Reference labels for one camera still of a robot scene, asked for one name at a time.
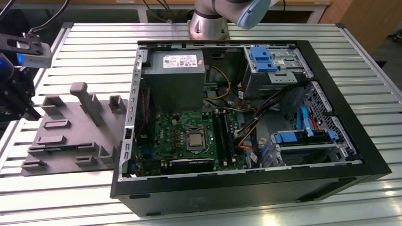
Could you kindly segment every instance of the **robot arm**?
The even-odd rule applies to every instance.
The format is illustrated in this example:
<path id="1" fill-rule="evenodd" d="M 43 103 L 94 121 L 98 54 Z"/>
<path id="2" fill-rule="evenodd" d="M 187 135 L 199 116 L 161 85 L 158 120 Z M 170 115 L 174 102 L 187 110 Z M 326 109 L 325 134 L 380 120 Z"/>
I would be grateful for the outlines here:
<path id="1" fill-rule="evenodd" d="M 50 68 L 52 54 L 50 45 L 42 43 L 36 35 L 27 38 L 0 34 L 0 122 L 39 120 L 31 98 L 35 85 L 31 67 Z M 20 66 L 15 66 L 3 53 L 18 54 Z"/>
<path id="2" fill-rule="evenodd" d="M 227 20 L 243 29 L 254 28 L 266 15 L 270 3 L 270 0 L 197 0 L 190 24 L 191 39 L 227 39 Z"/>

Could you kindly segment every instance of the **metal slotted table surface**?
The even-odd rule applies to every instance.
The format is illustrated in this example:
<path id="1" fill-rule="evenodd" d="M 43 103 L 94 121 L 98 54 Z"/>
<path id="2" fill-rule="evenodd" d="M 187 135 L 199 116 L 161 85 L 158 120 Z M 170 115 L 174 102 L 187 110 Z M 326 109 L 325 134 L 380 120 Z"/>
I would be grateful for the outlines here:
<path id="1" fill-rule="evenodd" d="M 250 31 L 231 25 L 230 31 L 233 40 L 312 42 L 393 173 L 320 202 L 139 218 L 110 199 L 113 171 L 20 176 L 40 123 L 20 120 L 0 141 L 0 224 L 402 224 L 402 94 L 349 31 L 333 24 L 261 24 Z M 82 81 L 102 100 L 117 94 L 129 98 L 138 40 L 183 40 L 187 35 L 186 24 L 75 24 L 62 29 L 52 47 L 54 67 L 36 76 L 35 104 L 56 94 L 76 101 L 70 84 Z"/>

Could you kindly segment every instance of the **gray 3d printed holder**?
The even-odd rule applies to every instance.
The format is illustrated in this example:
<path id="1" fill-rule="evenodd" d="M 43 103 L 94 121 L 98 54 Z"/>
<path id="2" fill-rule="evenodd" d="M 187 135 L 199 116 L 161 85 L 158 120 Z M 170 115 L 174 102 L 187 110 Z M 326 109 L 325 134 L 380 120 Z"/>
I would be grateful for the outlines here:
<path id="1" fill-rule="evenodd" d="M 28 157 L 23 176 L 111 170 L 122 143 L 127 100 L 111 96 L 99 101 L 87 93 L 87 84 L 71 85 L 80 102 L 64 103 L 59 96 L 44 99 L 46 115 Z"/>

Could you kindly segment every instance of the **sticker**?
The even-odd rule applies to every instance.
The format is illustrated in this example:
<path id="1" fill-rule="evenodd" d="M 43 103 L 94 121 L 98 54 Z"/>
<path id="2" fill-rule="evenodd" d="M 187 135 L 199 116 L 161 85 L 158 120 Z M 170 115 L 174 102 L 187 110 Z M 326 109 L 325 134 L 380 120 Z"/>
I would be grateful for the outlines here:
<path id="1" fill-rule="evenodd" d="M 245 99 L 245 92 L 243 91 L 239 91 L 239 99 Z"/>
<path id="2" fill-rule="evenodd" d="M 177 55 L 163 57 L 163 68 L 198 67 L 197 55 Z"/>
<path id="3" fill-rule="evenodd" d="M 251 158 L 251 160 L 257 163 L 258 157 L 257 157 L 257 155 L 254 154 L 254 152 L 251 152 L 250 158 Z"/>
<path id="4" fill-rule="evenodd" d="M 277 65 L 285 65 L 285 61 L 284 61 L 284 60 L 274 60 L 274 63 L 275 63 Z"/>

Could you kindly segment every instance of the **motherboard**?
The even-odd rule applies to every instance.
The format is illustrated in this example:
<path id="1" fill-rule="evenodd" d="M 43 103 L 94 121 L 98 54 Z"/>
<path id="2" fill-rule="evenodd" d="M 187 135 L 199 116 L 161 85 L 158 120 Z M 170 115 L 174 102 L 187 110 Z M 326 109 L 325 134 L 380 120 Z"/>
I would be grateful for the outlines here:
<path id="1" fill-rule="evenodd" d="M 161 113 L 155 123 L 155 144 L 141 150 L 149 176 L 246 169 L 233 139 L 235 112 Z"/>

